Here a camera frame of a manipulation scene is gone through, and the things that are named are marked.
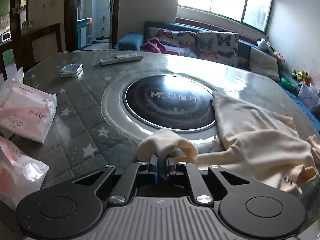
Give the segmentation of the cream garment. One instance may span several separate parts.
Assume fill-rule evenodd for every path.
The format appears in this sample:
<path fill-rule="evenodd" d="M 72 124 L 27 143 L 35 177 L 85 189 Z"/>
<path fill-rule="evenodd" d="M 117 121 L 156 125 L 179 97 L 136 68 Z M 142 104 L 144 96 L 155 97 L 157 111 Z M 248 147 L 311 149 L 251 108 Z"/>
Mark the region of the cream garment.
<path fill-rule="evenodd" d="M 160 129 L 143 140 L 137 159 L 148 162 L 152 154 L 166 157 L 183 152 L 174 162 L 185 161 L 206 170 L 219 165 L 268 186 L 303 196 L 319 183 L 319 137 L 300 139 L 293 118 L 252 103 L 213 92 L 213 107 L 222 152 L 199 154 L 187 139 Z"/>

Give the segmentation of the grey quilted star table cover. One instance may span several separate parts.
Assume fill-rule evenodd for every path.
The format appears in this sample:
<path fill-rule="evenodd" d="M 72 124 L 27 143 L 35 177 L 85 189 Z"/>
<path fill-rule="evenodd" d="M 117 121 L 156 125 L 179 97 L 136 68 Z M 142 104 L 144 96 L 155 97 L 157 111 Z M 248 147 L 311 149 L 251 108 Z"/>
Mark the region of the grey quilted star table cover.
<path fill-rule="evenodd" d="M 114 165 L 117 174 L 122 174 L 130 164 L 139 161 L 138 145 L 154 132 L 167 128 L 154 128 L 133 116 L 123 103 L 123 92 L 133 81 L 150 75 L 190 78 L 209 88 L 212 94 L 218 91 L 292 117 L 302 140 L 314 134 L 319 137 L 302 110 L 269 77 L 225 64 L 147 52 L 136 62 L 100 64 L 99 59 L 117 54 L 117 51 L 58 53 L 25 74 L 26 85 L 56 94 L 57 98 L 56 113 L 44 143 L 14 139 L 26 154 L 49 166 L 43 188 L 105 165 Z M 82 63 L 82 72 L 77 77 L 61 77 L 59 71 L 70 63 Z M 190 141 L 199 154 L 225 150 L 216 122 L 203 131 L 174 133 Z M 319 218 L 319 183 L 307 194 L 295 196 L 307 210 L 308 224 Z"/>

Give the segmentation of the black round induction cooktop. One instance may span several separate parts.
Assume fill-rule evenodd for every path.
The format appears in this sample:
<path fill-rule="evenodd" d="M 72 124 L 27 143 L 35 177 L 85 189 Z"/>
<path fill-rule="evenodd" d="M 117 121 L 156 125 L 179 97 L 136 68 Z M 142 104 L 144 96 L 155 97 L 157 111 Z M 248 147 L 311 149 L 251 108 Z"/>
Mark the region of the black round induction cooktop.
<path fill-rule="evenodd" d="M 154 128 L 192 133 L 215 124 L 212 91 L 187 77 L 158 74 L 137 79 L 125 88 L 123 103 Z"/>

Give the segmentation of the pink tissue pack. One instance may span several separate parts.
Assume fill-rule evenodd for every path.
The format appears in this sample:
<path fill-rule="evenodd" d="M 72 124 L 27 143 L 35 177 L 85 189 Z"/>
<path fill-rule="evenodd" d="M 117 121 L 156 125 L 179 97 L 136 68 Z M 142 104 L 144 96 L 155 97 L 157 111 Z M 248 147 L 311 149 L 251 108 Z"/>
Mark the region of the pink tissue pack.
<path fill-rule="evenodd" d="M 1 86 L 1 135 L 44 143 L 56 113 L 56 94 L 23 83 L 23 68 Z"/>
<path fill-rule="evenodd" d="M 39 191 L 48 171 L 48 165 L 1 137 L 1 201 L 8 207 L 16 210 L 24 197 Z"/>

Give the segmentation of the grey remote control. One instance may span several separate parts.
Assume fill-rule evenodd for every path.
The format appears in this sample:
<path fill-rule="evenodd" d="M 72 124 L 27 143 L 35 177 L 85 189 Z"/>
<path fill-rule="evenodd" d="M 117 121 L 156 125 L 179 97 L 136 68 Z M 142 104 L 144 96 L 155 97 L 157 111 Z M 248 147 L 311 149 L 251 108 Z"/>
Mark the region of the grey remote control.
<path fill-rule="evenodd" d="M 139 61 L 142 59 L 143 59 L 143 55 L 140 53 L 128 53 L 128 54 L 114 55 L 104 59 L 99 59 L 99 61 L 102 66 L 106 66 L 110 64 L 116 64 L 116 63 Z"/>

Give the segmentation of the grey plain cushion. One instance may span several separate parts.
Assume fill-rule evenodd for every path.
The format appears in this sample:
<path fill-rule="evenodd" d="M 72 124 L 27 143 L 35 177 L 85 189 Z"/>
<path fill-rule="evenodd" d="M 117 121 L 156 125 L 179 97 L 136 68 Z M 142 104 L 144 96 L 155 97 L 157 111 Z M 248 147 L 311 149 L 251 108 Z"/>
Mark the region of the grey plain cushion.
<path fill-rule="evenodd" d="M 277 59 L 263 51 L 251 47 L 248 65 L 251 72 L 269 77 L 275 82 L 280 82 Z"/>

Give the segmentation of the clear plastic storage box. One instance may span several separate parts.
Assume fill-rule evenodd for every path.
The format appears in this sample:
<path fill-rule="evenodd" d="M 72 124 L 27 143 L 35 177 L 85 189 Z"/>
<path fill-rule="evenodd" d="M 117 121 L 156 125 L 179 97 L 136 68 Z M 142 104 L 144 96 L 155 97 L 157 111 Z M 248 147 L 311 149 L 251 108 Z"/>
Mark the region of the clear plastic storage box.
<path fill-rule="evenodd" d="M 298 98 L 314 116 L 319 118 L 319 90 L 315 86 L 310 85 L 308 87 L 305 83 L 301 82 Z"/>

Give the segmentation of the pink cloth on sofa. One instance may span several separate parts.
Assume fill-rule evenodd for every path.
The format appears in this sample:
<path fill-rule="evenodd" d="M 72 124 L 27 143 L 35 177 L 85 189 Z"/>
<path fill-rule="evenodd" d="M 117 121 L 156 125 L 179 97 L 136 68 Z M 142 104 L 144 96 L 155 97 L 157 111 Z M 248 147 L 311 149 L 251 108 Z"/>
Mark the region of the pink cloth on sofa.
<path fill-rule="evenodd" d="M 157 38 L 152 38 L 140 46 L 140 51 L 180 56 L 178 51 L 167 50 Z"/>

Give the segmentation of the large butterfly print cushion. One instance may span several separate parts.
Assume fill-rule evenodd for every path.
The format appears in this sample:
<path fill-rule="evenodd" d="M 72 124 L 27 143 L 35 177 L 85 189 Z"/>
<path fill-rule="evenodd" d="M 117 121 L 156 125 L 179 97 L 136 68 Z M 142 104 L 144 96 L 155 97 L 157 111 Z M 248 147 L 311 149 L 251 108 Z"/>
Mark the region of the large butterfly print cushion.
<path fill-rule="evenodd" d="M 238 33 L 220 31 L 196 33 L 195 51 L 199 59 L 237 67 L 238 46 Z"/>

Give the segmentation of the green brown plush toy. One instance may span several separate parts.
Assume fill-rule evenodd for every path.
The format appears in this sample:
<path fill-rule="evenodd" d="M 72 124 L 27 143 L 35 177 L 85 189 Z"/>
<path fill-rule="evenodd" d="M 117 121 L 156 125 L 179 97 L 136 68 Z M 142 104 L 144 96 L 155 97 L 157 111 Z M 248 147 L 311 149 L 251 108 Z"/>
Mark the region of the green brown plush toy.
<path fill-rule="evenodd" d="M 302 71 L 296 71 L 295 69 L 292 71 L 291 77 L 296 79 L 298 82 L 302 82 L 305 85 L 310 85 L 310 75 L 308 72 Z"/>

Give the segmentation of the pink orange plush toy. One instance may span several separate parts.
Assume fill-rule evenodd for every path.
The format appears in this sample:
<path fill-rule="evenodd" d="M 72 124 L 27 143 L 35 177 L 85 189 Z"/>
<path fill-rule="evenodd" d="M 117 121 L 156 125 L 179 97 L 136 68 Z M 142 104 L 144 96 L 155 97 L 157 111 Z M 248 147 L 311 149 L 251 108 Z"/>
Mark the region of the pink orange plush toy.
<path fill-rule="evenodd" d="M 280 61 L 280 62 L 285 62 L 284 60 L 284 57 L 282 55 L 282 53 L 278 52 L 278 51 L 274 51 L 273 54 L 277 57 L 277 59 Z"/>

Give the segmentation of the panda plush toy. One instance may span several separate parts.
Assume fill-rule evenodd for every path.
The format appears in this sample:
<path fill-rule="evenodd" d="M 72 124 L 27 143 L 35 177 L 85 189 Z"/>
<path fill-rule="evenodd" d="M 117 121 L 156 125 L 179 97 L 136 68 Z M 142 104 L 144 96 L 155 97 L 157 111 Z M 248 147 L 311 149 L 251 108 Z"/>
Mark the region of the panda plush toy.
<path fill-rule="evenodd" d="M 257 46 L 259 49 L 268 51 L 268 52 L 273 52 L 274 49 L 271 47 L 270 43 L 267 42 L 264 38 L 261 38 L 257 40 Z"/>

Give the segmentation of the dark wooden counter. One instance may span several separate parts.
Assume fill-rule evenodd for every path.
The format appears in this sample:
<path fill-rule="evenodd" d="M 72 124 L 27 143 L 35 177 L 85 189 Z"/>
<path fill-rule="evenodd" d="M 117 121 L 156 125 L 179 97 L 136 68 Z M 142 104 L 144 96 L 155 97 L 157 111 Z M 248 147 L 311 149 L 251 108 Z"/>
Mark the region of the dark wooden counter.
<path fill-rule="evenodd" d="M 1 44 L 1 81 L 12 77 L 20 68 L 29 71 L 42 60 L 61 51 L 59 23 L 4 42 Z"/>

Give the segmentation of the blue white cabinet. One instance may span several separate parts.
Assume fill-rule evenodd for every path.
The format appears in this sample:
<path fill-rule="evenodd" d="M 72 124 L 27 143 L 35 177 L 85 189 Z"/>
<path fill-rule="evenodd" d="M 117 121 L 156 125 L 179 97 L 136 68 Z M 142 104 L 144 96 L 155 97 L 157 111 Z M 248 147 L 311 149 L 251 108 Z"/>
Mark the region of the blue white cabinet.
<path fill-rule="evenodd" d="M 78 49 L 82 49 L 87 46 L 89 37 L 89 28 L 92 24 L 90 17 L 77 20 L 77 32 L 78 32 Z"/>

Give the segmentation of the white microwave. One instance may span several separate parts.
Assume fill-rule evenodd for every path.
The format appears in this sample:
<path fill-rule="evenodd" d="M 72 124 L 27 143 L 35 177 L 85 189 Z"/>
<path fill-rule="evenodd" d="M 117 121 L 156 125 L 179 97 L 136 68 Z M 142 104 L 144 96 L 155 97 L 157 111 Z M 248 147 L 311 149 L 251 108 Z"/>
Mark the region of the white microwave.
<path fill-rule="evenodd" d="M 11 39 L 10 31 L 6 31 L 1 34 L 1 43 L 7 42 Z"/>

